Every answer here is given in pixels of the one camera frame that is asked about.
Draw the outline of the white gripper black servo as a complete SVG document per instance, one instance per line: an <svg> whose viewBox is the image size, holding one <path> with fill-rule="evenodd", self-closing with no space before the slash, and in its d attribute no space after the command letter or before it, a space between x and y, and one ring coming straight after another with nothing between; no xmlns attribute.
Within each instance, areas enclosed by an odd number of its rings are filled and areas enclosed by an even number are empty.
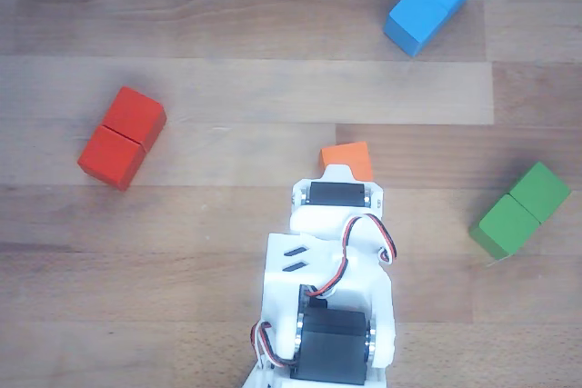
<svg viewBox="0 0 582 388"><path fill-rule="evenodd" d="M357 181L347 164L329 164L322 177L302 179L292 188L289 228L292 234L338 239L350 217L383 215L384 190Z"/></svg>

